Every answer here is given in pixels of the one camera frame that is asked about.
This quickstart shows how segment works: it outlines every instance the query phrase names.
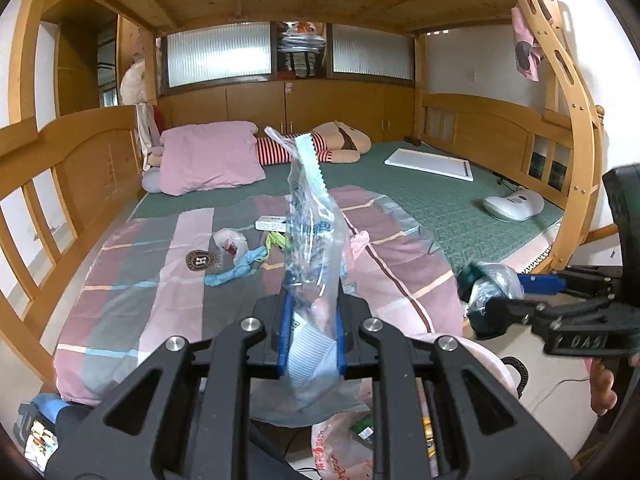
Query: white wall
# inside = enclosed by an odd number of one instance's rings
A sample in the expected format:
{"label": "white wall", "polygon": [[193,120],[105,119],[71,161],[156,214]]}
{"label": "white wall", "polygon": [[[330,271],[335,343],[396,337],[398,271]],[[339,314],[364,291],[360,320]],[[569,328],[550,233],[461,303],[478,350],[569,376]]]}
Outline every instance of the white wall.
{"label": "white wall", "polygon": [[[605,109],[605,171],[640,162],[640,60],[605,0],[559,3],[577,64],[595,103]],[[430,92],[492,97],[537,110],[544,106],[544,83],[528,81],[516,71],[508,25],[429,36],[428,67]],[[603,190],[591,228],[611,221]],[[573,263],[610,264],[616,257],[609,258],[612,249],[582,248]]]}
{"label": "white wall", "polygon": [[[9,124],[8,113],[8,69],[11,42],[14,35],[15,21],[22,0],[11,0],[0,16],[0,127]],[[43,23],[38,31],[35,66],[36,122],[42,128],[56,118],[54,102],[54,52],[57,25]],[[58,196],[50,171],[34,179],[36,190],[44,215],[50,227],[59,228],[65,217],[58,201]],[[7,225],[12,233],[18,251],[29,265],[38,252],[42,250],[39,240],[34,240],[35,229],[21,190],[16,190],[0,202]],[[8,295],[16,283],[14,274],[0,252],[0,290]]]}

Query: round brown patch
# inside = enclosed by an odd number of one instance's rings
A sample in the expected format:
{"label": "round brown patch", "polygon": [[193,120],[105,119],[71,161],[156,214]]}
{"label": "round brown patch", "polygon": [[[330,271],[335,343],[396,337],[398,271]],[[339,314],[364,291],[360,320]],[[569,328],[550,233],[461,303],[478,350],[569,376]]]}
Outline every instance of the round brown patch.
{"label": "round brown patch", "polygon": [[196,249],[189,251],[185,260],[190,270],[204,270],[216,262],[216,255],[209,251]]}

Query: human hand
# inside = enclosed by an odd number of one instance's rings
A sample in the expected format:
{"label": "human hand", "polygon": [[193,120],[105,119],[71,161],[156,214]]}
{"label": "human hand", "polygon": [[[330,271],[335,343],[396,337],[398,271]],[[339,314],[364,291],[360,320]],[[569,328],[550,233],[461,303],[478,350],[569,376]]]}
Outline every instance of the human hand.
{"label": "human hand", "polygon": [[[629,358],[629,365],[637,367],[640,365],[640,354]],[[618,396],[613,387],[613,372],[607,370],[600,359],[591,362],[589,371],[589,383],[591,386],[591,409],[598,415],[603,416],[618,402]]]}

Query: bed ladder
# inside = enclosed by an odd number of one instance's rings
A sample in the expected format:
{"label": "bed ladder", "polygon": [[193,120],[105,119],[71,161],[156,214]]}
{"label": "bed ladder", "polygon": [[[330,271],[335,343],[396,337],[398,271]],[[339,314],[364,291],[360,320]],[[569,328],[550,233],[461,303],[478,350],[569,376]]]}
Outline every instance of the bed ladder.
{"label": "bed ladder", "polygon": [[[570,126],[574,134],[572,160],[566,170],[568,200],[551,252],[533,272],[563,269],[590,231],[602,178],[604,109],[591,93],[575,64],[558,0],[518,0],[525,19],[548,60],[546,121]],[[566,99],[571,122],[558,112],[559,93]]]}

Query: striped clothing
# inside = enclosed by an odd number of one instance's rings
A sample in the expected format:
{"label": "striped clothing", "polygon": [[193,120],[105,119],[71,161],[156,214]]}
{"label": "striped clothing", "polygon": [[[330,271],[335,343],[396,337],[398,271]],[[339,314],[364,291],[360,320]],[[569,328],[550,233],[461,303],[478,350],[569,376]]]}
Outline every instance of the striped clothing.
{"label": "striped clothing", "polygon": [[[318,162],[331,162],[331,151],[327,150],[326,142],[320,134],[315,133],[313,130],[311,133],[311,140],[313,141],[314,148],[316,149],[316,155],[318,156]],[[286,139],[293,139],[298,135],[293,134],[284,136]],[[287,151],[279,145],[275,140],[269,137],[258,137],[258,143],[255,149],[258,151],[258,161],[262,166],[273,166],[274,164],[285,164],[291,161],[291,156]]]}

